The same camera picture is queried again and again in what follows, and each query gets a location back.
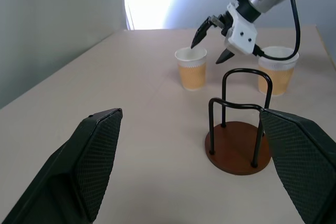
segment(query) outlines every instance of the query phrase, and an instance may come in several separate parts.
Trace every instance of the white paper cup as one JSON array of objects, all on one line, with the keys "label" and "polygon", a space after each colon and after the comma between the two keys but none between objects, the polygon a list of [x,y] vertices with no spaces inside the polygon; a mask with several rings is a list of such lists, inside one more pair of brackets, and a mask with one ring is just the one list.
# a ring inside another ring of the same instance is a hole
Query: white paper cup
[{"label": "white paper cup", "polygon": [[203,47],[186,47],[176,51],[181,83],[186,90],[199,90],[205,85],[206,54]]},{"label": "white paper cup", "polygon": [[[277,58],[288,57],[294,52],[293,49],[286,47],[267,47],[264,48],[263,51],[265,54]],[[265,57],[259,58],[259,70],[268,74],[272,79],[272,95],[282,95],[287,91],[298,59],[298,53],[293,58],[285,61],[270,60]],[[258,77],[258,86],[261,93],[267,93],[267,82],[261,76]]]}]

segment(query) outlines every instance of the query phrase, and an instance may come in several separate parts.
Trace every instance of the beige table surface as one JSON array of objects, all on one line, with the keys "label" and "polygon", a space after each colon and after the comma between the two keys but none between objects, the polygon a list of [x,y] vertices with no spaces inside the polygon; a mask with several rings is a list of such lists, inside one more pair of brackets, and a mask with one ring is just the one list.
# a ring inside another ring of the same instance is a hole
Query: beige table surface
[{"label": "beige table surface", "polygon": [[[0,111],[0,220],[49,155],[89,114],[124,111],[119,144],[95,223],[303,223],[271,162],[262,172],[234,176],[207,159],[210,98],[220,96],[224,73],[257,66],[254,56],[215,65],[223,51],[219,30],[208,50],[207,86],[185,91],[175,50],[195,30],[121,31],[98,44]],[[294,46],[292,29],[260,29],[261,46]],[[336,140],[336,72],[314,26],[302,30],[301,58],[288,93],[271,108],[316,121]],[[263,104],[257,77],[228,79],[228,101]],[[258,114],[228,109],[229,121],[257,125]],[[215,123],[220,107],[215,107]]]}]

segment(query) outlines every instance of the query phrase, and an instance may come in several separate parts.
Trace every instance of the round wooden base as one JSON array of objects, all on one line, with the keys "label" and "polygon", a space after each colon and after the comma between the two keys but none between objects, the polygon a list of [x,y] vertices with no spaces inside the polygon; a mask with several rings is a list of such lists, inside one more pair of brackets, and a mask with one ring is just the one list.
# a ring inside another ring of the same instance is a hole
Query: round wooden base
[{"label": "round wooden base", "polygon": [[263,170],[271,155],[268,141],[264,136],[261,141],[258,167],[251,162],[256,144],[257,128],[243,122],[227,122],[226,127],[214,127],[215,154],[210,154],[210,133],[205,139],[205,152],[210,161],[219,169],[235,175],[251,175]]}]

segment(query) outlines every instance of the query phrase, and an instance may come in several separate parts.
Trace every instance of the gray wall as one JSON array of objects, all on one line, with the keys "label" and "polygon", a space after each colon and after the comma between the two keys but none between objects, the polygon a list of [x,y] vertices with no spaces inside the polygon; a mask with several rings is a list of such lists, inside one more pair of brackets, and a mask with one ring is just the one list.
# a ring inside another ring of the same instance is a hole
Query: gray wall
[{"label": "gray wall", "polygon": [[[175,0],[167,14],[165,28],[198,27],[207,16],[226,10],[232,0]],[[297,0],[301,24],[317,25],[323,40],[336,60],[336,0]],[[257,27],[294,27],[289,1],[259,17]]]},{"label": "gray wall", "polygon": [[125,28],[123,0],[0,0],[0,108]]}]

